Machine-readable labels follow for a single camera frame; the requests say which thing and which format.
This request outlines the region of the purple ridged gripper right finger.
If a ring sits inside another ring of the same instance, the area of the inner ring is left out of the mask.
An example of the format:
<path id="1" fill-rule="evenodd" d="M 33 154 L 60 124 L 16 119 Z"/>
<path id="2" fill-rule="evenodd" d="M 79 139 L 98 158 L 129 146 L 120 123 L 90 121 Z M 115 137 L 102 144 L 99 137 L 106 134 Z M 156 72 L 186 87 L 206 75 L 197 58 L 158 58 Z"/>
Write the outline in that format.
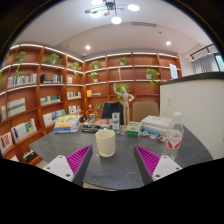
<path id="1" fill-rule="evenodd" d="M 170 157 L 159 157 L 138 145 L 134 146 L 134 156 L 145 185 L 181 170 L 181 167 Z"/>

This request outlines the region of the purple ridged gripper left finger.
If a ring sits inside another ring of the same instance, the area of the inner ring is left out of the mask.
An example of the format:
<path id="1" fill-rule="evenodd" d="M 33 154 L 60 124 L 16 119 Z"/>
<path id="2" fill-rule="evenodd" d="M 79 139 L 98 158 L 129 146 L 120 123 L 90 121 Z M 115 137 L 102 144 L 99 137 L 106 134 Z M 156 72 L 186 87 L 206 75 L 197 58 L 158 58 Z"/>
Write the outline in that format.
<path id="1" fill-rule="evenodd" d="M 71 153 L 68 156 L 57 156 L 44 167 L 44 170 L 72 183 L 75 183 L 78 186 L 82 186 L 83 179 L 92 155 L 92 146 L 88 145 Z"/>

